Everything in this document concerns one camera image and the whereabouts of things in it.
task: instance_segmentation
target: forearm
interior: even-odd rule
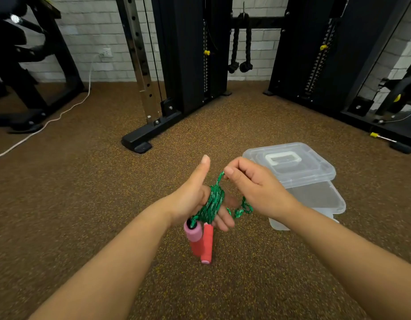
[[[282,223],[300,235],[374,319],[411,319],[411,264],[321,215],[301,208]]]
[[[31,319],[126,319],[169,226],[160,204],[140,213]]]

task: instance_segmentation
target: jump rope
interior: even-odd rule
[[[210,186],[211,192],[208,197],[207,204],[204,205],[196,215],[189,218],[183,225],[186,236],[190,242],[192,253],[201,258],[203,264],[210,264],[212,262],[213,251],[213,226],[211,223],[217,215],[220,205],[225,198],[225,192],[220,187],[219,183],[224,172],[220,173],[215,185]],[[253,208],[247,203],[246,198],[243,197],[241,208],[234,211],[234,218],[239,218],[243,213],[250,214]],[[201,224],[198,221],[204,222],[204,233]]]

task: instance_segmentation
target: electrical outlet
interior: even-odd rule
[[[112,57],[112,50],[111,48],[103,48],[99,52],[100,57]]]

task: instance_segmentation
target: brown speckled floor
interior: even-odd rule
[[[84,104],[0,158],[0,319],[26,318],[138,212],[175,190],[203,154],[212,159],[212,184],[232,158],[259,146],[310,145],[336,167],[348,207],[341,223],[411,262],[411,155],[263,96],[266,87],[230,83],[232,96],[193,113],[139,156],[120,144],[144,123],[135,84],[94,84]],[[22,137],[0,129],[0,152]],[[235,193],[228,182],[224,188]],[[213,258],[201,265],[182,228],[170,230],[130,318],[366,318],[298,237],[260,215],[216,233]]]

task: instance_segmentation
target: hand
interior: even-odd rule
[[[302,205],[281,185],[272,172],[246,158],[238,157],[224,168],[229,178],[253,209],[275,220]]]
[[[189,179],[183,183],[172,194],[162,198],[164,210],[169,213],[171,220],[170,225],[176,226],[183,224],[189,217],[196,215],[197,212],[207,203],[210,196],[210,187],[203,185],[204,179],[210,169],[210,158],[203,156],[201,163]],[[235,207],[239,205],[237,200],[225,195],[224,201],[219,208],[217,215],[214,217],[213,226],[217,226],[222,231],[228,231],[235,226],[234,219],[229,215],[226,207]]]

